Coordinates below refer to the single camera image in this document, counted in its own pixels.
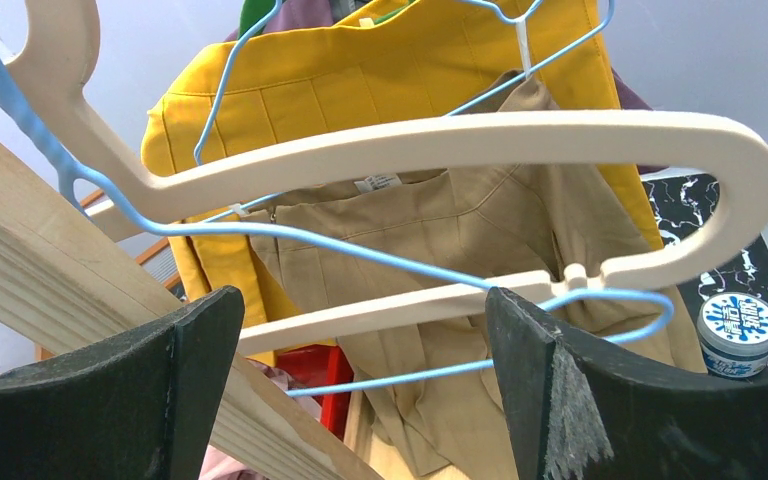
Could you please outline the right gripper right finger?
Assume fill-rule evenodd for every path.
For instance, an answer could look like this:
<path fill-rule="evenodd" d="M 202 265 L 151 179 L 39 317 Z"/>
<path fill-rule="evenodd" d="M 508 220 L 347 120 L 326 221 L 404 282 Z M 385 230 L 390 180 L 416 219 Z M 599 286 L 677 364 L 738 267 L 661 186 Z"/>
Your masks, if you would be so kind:
<path fill-rule="evenodd" d="M 768 479 L 768 381 L 639 356 L 501 288 L 487 295 L 520 479 Z"/>

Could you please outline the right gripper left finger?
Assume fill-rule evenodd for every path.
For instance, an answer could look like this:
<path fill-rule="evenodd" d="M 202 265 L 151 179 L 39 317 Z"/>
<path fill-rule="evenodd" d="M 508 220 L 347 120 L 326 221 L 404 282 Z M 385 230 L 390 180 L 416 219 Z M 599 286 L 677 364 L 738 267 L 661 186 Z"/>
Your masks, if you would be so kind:
<path fill-rule="evenodd" d="M 0 375 L 0 479 L 195 479 L 244 313 L 225 287 Z"/>

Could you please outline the khaki tan garment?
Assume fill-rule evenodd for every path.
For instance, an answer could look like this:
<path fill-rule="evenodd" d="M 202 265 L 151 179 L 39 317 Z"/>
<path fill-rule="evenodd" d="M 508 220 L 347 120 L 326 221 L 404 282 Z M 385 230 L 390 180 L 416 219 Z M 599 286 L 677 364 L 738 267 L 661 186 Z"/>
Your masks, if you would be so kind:
<path fill-rule="evenodd" d="M 557 109 L 536 78 L 465 110 Z M 361 193 L 353 181 L 287 192 L 246 217 L 310 230 L 432 266 L 488 278 L 569 264 L 590 274 L 608 258 L 650 251 L 595 165 L 502 165 L 398 174 L 401 183 Z M 302 312 L 443 285 L 434 278 L 287 239 L 250 237 L 253 251 Z M 693 321 L 676 287 L 666 330 L 627 348 L 691 372 L 706 371 Z M 555 310 L 581 329 L 611 335 L 657 318 L 647 303 L 587 300 Z M 357 379 L 487 359 L 484 314 L 337 339 Z M 364 392 L 379 436 L 413 475 L 449 464 L 470 479 L 517 479 L 493 370 Z"/>

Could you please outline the blue wire hanger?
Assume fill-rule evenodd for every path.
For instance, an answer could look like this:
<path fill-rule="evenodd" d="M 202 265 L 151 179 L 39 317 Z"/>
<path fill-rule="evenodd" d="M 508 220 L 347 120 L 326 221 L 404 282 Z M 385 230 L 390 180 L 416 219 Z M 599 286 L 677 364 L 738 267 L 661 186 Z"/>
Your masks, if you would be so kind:
<path fill-rule="evenodd" d="M 5 64 L 0 58 L 0 107 L 10 116 L 19 129 L 31 139 L 37 149 L 46 157 L 49 163 L 58 173 L 60 194 L 70 202 L 82 215 L 89 218 L 83 207 L 75 198 L 74 182 L 77 179 L 87 180 L 97 187 L 100 187 L 104 193 L 110 195 L 114 205 L 124 204 L 125 216 L 127 220 L 136 220 L 138 227 L 149 227 L 149 233 L 161 234 L 164 236 L 173 236 L 173 234 L 263 234 L 270 237 L 288 238 L 291 240 L 300 240 L 303 243 L 312 244 L 318 247 L 334 250 L 341 254 L 347 254 L 356 258 L 371 260 L 390 267 L 401 270 L 419 273 L 440 280 L 455 281 L 456 283 L 465 283 L 471 287 L 479 287 L 482 291 L 481 299 L 486 296 L 486 292 L 497 284 L 490 280 L 481 279 L 476 276 L 458 273 L 440 267 L 431 266 L 414 260 L 408 260 L 391 254 L 386 254 L 378 250 L 369 249 L 350 244 L 345 241 L 336 240 L 311 231 L 279 226 L 274 224 L 251 223 L 251 222 L 197 222 L 195 226 L 181 226 L 177 224 L 161 224 L 148 220 L 144 215 L 137 213 L 136 208 L 126 199 L 121 190 L 103 173 L 88 167 L 76 160 L 63 147 L 61 142 L 49 130 L 49 128 L 40 119 L 37 113 L 30 106 L 25 95 L 20 92 L 19 87 L 8 74 Z M 626 333 L 609 335 L 603 337 L 603 340 L 614 344 L 625 344 L 632 341 L 639 341 L 658 333 L 666 328 L 672 320 L 675 308 L 673 302 L 666 295 L 655 292 L 629 290 L 629 289 L 593 289 L 579 288 L 572 290 L 572 293 L 561 294 L 559 299 L 550 299 L 539 303 L 538 307 L 543 310 L 551 311 L 579 300 L 603 299 L 603 300 L 626 300 L 635 302 L 644 302 L 658 305 L 662 313 L 656 320 L 648 325 L 632 330 Z M 408 373 L 385 377 L 379 380 L 365 380 L 353 383 L 338 384 L 336 386 L 307 388 L 291 391 L 290 397 L 314 396 L 322 394 L 335 394 L 352 392 L 358 390 L 384 388 L 397 384 L 413 383 L 433 378 L 440 378 L 450 375 L 458 375 L 466 372 L 473 372 L 493 367 L 493 360 L 480 360 L 467 363 L 461 363 L 442 368 L 422 370 L 417 373 Z"/>
<path fill-rule="evenodd" d="M 210 47 L 189 77 L 205 100 L 192 165 L 247 148 L 390 121 L 454 114 L 520 67 L 564 107 L 618 104 L 593 1 L 373 1 L 333 27 Z"/>

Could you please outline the beige plastic hanger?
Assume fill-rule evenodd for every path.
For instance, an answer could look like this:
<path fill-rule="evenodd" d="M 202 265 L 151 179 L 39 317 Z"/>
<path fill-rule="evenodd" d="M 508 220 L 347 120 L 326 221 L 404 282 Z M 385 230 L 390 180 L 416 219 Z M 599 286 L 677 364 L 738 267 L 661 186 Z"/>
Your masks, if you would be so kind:
<path fill-rule="evenodd" d="M 425 118 L 293 140 L 212 162 L 181 174 L 148 172 L 87 104 L 84 83 L 100 48 L 92 1 L 30 1 L 29 32 L 6 68 L 30 106 L 78 161 L 107 176 L 136 208 L 161 224 L 260 196 L 368 174 L 502 164 L 621 164 L 640 158 L 715 176 L 720 197 L 710 219 L 678 244 L 611 258 L 598 274 L 571 266 L 561 281 L 543 271 L 488 279 L 539 303 L 579 288 L 659 293 L 717 267 L 768 223 L 768 145 L 734 120 L 692 112 L 554 110 Z M 120 240 L 149 227 L 127 220 L 124 204 L 94 217 Z M 479 287 L 438 288 L 320 310 L 240 333 L 252 354 L 293 344 L 479 312 Z"/>

